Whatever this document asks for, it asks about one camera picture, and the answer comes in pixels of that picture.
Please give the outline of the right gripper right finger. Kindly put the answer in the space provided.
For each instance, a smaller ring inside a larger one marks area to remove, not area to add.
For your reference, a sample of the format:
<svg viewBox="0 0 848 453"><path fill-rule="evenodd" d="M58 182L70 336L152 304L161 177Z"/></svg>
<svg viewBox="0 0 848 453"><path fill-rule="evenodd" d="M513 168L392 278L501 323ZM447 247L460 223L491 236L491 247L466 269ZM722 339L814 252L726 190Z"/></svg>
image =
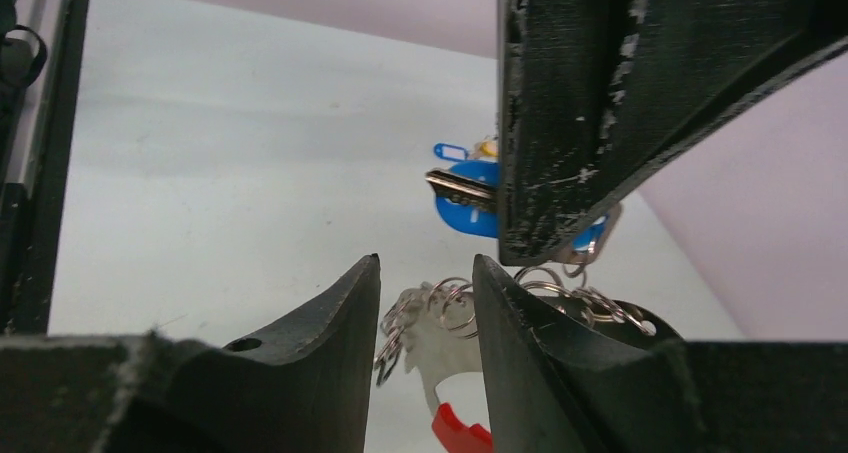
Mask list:
<svg viewBox="0 0 848 453"><path fill-rule="evenodd" d="M847 347L671 338L641 349L473 266L498 452L843 452Z"/></svg>

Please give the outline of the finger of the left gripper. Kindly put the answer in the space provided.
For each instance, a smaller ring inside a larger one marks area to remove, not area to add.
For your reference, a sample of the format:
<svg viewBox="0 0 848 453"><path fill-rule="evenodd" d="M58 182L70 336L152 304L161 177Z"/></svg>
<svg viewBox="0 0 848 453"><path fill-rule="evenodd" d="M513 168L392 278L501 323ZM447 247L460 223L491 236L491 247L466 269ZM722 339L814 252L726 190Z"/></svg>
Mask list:
<svg viewBox="0 0 848 453"><path fill-rule="evenodd" d="M498 0L498 247L553 259L730 120L847 48L847 0Z"/></svg>

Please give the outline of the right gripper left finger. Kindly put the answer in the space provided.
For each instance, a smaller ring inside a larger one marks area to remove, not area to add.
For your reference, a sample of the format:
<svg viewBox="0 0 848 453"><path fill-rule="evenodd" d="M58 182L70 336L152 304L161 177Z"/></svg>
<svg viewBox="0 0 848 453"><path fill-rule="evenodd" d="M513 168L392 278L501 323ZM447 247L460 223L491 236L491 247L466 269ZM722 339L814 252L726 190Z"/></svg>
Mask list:
<svg viewBox="0 0 848 453"><path fill-rule="evenodd" d="M5 452L360 452L381 297L362 257L222 348L155 332L5 337Z"/></svg>

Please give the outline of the red-handled metal key holder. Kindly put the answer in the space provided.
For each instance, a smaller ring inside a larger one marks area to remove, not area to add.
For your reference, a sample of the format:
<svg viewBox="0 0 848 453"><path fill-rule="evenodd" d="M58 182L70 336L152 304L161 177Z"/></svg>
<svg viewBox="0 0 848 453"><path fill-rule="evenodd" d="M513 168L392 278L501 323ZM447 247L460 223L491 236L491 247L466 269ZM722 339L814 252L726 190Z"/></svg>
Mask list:
<svg viewBox="0 0 848 453"><path fill-rule="evenodd" d="M555 310L617 342L648 349L677 337L653 312L613 300L586 283L569 287L564 280L570 277L586 280L587 275L539 266L522 268L513 276L519 286ZM432 416L431 429L442 447L454 453L493 451L488 429L465 424L437 393L444 380L483 370L472 282L448 277L402 291L379 329L386 340L373 362L376 384L384 385L399 363L406 371L418 370Z"/></svg>

